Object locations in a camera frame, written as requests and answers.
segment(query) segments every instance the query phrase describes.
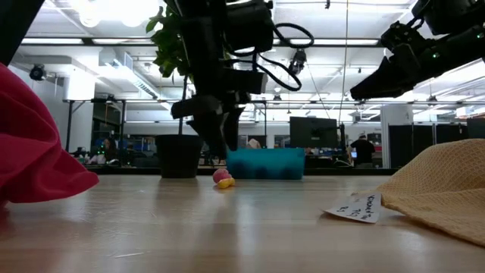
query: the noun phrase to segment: blue plastic container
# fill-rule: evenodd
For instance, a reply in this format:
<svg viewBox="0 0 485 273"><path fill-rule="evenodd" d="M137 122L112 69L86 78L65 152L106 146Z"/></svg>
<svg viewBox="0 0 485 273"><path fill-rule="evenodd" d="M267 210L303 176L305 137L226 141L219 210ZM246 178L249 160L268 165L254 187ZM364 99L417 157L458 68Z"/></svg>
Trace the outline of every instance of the blue plastic container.
<svg viewBox="0 0 485 273"><path fill-rule="evenodd" d="M227 152L227 170L236 179L302 179L304 149L238 149Z"/></svg>

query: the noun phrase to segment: white tag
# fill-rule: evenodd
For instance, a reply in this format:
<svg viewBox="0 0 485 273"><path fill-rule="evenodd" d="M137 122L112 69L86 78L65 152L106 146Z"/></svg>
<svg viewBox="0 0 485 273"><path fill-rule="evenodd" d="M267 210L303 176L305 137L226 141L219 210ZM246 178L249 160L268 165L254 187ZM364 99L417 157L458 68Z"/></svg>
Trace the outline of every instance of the white tag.
<svg viewBox="0 0 485 273"><path fill-rule="evenodd" d="M380 214L380 193L352 196L351 200L325 212L356 221L376 223Z"/></svg>

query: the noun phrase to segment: beige knit cloth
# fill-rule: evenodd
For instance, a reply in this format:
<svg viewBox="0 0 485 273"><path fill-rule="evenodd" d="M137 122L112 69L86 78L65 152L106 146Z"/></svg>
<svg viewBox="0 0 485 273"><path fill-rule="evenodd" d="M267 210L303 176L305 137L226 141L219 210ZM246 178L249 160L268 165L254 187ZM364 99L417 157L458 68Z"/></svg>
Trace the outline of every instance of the beige knit cloth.
<svg viewBox="0 0 485 273"><path fill-rule="evenodd" d="M377 190L386 208L485 246L485 140L431 146Z"/></svg>

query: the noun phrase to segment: wooden table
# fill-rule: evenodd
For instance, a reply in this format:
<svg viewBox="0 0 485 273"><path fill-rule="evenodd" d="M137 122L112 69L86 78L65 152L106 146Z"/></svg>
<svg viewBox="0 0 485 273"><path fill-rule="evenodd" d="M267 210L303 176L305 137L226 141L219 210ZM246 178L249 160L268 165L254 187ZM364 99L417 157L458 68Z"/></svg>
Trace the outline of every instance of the wooden table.
<svg viewBox="0 0 485 273"><path fill-rule="evenodd" d="M70 199L10 204L0 272L479 272L485 249L386 210L377 224L321 214L386 177L238 181L104 176Z"/></svg>

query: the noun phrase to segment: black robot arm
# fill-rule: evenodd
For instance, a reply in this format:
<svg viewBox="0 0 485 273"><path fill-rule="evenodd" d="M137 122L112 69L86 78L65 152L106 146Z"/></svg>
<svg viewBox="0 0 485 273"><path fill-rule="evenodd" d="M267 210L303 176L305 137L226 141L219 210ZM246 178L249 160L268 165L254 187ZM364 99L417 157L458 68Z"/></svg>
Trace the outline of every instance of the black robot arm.
<svg viewBox="0 0 485 273"><path fill-rule="evenodd" d="M409 23L397 21L381 36L380 43L393 55L351 88L353 99L396 98L424 80L484 57L484 1L419 0L412 13ZM423 38L418 28L424 22L433 35L446 36Z"/></svg>
<svg viewBox="0 0 485 273"><path fill-rule="evenodd" d="M284 69L297 83L287 86L261 65L256 58L273 46L274 35L283 44L300 49L308 48L314 42L313 36L304 28L293 24L274 24L271 20L272 2L250 0L247 2L226 0L166 0L181 16L181 34L189 61L196 94L172 106L174 118L193 116L187 122L209 145L211 153L226 157L227 148L237 149L240 105L251 101L250 94L264 92L268 76L288 90L298 91L301 83L282 64L262 58ZM310 38L310 43L293 45L286 39L279 27L292 27ZM238 52L252 48L251 52ZM229 53L236 57L252 56L252 61L227 58ZM237 62L249 62L252 71L233 69Z"/></svg>

